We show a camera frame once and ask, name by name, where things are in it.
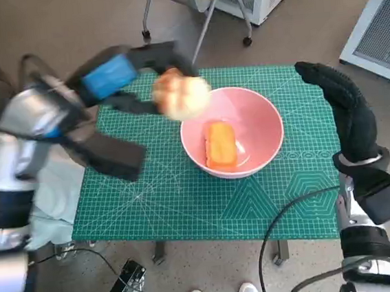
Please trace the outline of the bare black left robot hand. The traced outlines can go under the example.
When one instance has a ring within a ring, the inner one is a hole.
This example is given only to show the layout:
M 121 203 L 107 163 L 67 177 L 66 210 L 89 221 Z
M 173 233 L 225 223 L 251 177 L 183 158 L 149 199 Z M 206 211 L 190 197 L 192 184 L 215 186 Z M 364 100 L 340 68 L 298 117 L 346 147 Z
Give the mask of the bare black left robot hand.
M 179 69 L 185 76 L 199 75 L 193 64 L 176 50 L 175 42 L 169 41 L 140 47 L 108 47 L 81 65 L 65 84 L 78 94 L 87 108 L 104 103 L 125 113 L 157 115 L 161 114 L 159 104 L 123 91 L 138 78 L 142 69 L 148 68 L 160 75 L 172 68 Z

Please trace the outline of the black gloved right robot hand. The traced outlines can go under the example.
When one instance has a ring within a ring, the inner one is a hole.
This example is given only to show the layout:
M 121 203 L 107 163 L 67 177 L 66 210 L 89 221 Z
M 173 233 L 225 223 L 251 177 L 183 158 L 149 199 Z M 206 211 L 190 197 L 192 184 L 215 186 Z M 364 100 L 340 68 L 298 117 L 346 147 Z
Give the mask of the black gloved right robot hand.
M 354 81 L 322 63 L 299 61 L 294 65 L 303 82 L 317 85 L 332 108 L 343 157 L 351 163 L 379 155 L 376 117 Z

